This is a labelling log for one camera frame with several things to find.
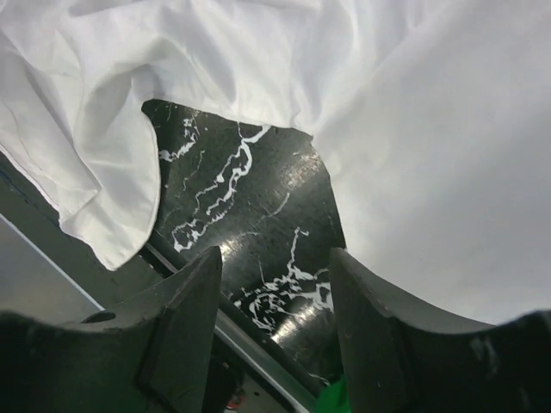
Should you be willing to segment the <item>white button-up shirt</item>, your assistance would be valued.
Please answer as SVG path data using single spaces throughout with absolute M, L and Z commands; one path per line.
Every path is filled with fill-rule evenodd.
M 550 307 L 549 2 L 2 2 L 2 153 L 110 270 L 158 211 L 152 98 L 310 134 L 349 252 L 398 287 Z

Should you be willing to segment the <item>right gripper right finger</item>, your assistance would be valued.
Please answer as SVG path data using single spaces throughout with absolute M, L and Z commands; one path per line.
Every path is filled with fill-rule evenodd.
M 457 316 L 331 251 L 331 292 L 355 412 L 488 410 L 492 386 L 471 341 L 489 325 Z

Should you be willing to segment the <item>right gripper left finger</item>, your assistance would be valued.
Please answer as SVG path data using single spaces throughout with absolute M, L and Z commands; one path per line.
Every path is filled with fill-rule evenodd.
M 199 412 L 207 388 L 220 303 L 220 249 L 83 323 L 103 334 L 96 344 L 113 412 Z

